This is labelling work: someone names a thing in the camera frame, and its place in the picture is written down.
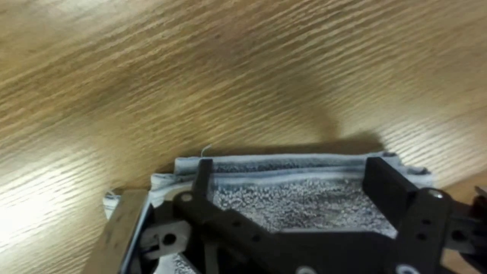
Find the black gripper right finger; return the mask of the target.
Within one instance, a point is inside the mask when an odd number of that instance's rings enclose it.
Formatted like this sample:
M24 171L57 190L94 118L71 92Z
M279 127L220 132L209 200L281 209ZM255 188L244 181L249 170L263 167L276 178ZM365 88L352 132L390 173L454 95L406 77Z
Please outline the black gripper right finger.
M470 203L435 187L415 187L383 158L368 158L363 193L395 228L386 264L392 274L453 274L444 249L457 251L476 270L487 269L487 199L476 188Z

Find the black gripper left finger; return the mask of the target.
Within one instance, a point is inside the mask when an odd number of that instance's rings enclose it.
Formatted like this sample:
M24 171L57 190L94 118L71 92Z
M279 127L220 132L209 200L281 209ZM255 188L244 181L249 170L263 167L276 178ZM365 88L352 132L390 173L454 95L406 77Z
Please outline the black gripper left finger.
M260 225L237 213L222 209L208 199L212 161L200 159L190 191L173 200L177 217L191 225L183 255L202 274L282 274L278 243Z

